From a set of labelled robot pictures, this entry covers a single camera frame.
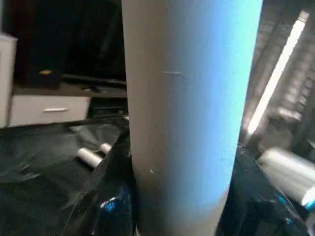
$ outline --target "white cabinet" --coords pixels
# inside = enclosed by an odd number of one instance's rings
[[[0,34],[0,128],[7,125],[12,92],[16,38]]]
[[[89,97],[15,95],[10,126],[83,120],[89,103]]]

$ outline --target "yellow object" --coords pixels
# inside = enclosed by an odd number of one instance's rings
[[[42,70],[42,71],[40,71],[41,75],[50,75],[51,73],[53,73],[52,70]]]

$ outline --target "drawer handle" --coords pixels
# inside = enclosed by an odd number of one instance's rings
[[[43,110],[44,113],[52,113],[52,112],[66,112],[69,108],[47,108]]]

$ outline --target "white drawer unit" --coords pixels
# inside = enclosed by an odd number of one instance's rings
[[[83,120],[89,103],[89,97],[15,95],[10,126]]]

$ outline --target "white cylinder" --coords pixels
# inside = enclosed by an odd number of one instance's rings
[[[78,157],[92,168],[96,168],[102,161],[102,158],[88,150],[87,148],[80,148],[77,153]]]
[[[112,146],[108,143],[104,143],[100,146],[100,149],[102,150],[103,153],[107,154],[109,153],[110,149],[112,149]]]
[[[123,0],[141,236],[214,234],[260,9],[260,0]]]
[[[314,207],[315,164],[277,147],[265,151],[258,162],[284,194],[306,209]]]

